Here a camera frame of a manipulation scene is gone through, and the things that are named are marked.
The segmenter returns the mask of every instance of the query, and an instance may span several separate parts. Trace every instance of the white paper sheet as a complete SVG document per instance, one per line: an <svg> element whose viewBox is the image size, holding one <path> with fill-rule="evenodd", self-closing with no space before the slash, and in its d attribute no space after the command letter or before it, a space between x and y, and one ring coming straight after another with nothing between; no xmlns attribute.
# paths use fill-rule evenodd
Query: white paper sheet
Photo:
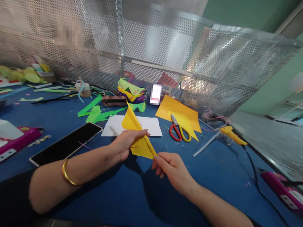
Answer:
<svg viewBox="0 0 303 227"><path fill-rule="evenodd" d="M125 129L122 127L122 121L125 116L115 115L108 118L108 121L101 134L104 136L115 137L118 136ZM162 136L161 128L159 126L158 118L148 118L148 117L137 117L143 129L148 129L150 136Z"/></svg>

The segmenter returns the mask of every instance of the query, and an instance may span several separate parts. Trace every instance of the red scissors handle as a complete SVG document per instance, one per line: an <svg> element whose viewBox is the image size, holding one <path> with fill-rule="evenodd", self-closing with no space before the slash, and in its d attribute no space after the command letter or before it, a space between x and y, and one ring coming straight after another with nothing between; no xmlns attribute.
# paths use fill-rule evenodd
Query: red scissors handle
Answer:
<svg viewBox="0 0 303 227"><path fill-rule="evenodd" d="M174 128L175 132L177 133L178 137L179 138L176 138L173 133L172 133L172 129ZM172 124L170 129L169 129L169 134L171 135L171 137L175 140L175 141L178 141L180 142L182 140L182 137L181 137L181 134L179 133L179 130L177 129L176 125L175 124Z"/></svg>

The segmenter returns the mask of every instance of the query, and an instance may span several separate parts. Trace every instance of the power cord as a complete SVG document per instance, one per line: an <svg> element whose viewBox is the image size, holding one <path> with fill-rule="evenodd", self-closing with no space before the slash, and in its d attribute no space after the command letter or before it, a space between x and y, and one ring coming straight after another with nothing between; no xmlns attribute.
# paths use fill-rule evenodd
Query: power cord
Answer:
<svg viewBox="0 0 303 227"><path fill-rule="evenodd" d="M281 218L281 220L283 221L283 223L289 227L289 225L287 224L287 222L285 221L285 219L282 217L282 215L280 214L280 212L277 210L277 208L275 208L275 206L265 197L265 195L261 192L260 188L259 188L259 183L258 183L258 178L257 178L257 172L256 172L256 168L255 165L253 164L252 158L250 157L250 154L248 153L248 151L246 150L246 147L244 145L242 145L243 149L246 151L250 163L252 165L253 168L253 173L254 173L254 177L255 177L255 185L256 188L258 189L259 193L261 194L261 196L265 199L265 201L275 210L275 212L278 214L278 216Z"/></svg>

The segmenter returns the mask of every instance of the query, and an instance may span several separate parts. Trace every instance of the yellow scissors handle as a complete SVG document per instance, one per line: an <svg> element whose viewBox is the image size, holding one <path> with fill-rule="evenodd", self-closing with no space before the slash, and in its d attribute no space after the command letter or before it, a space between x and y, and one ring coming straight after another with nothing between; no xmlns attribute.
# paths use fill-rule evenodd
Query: yellow scissors handle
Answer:
<svg viewBox="0 0 303 227"><path fill-rule="evenodd" d="M181 133L181 136L182 136L183 140L184 140L185 142L190 142L190 141L192 140L192 136L188 133L188 131L187 131L185 128L182 128L181 125L179 125L179 129L180 129L180 133ZM187 133L188 139L185 138L185 136L184 136L184 134L183 134L183 130Z"/></svg>

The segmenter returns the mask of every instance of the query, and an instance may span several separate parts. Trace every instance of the hand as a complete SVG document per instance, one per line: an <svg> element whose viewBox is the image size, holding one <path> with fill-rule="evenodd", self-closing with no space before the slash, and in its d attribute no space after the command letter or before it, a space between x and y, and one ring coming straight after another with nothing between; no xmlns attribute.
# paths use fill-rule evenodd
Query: hand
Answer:
<svg viewBox="0 0 303 227"><path fill-rule="evenodd" d="M118 153L120 161L124 161L128 157L129 148L135 141L135 138L145 135L150 136L150 133L147 131L148 129L140 131L124 130L109 146Z"/></svg>
<svg viewBox="0 0 303 227"><path fill-rule="evenodd" d="M162 179L166 174L173 187L180 194L189 198L199 185L188 172L180 155L160 152L154 158L151 169L156 169L156 175L160 175Z"/></svg>

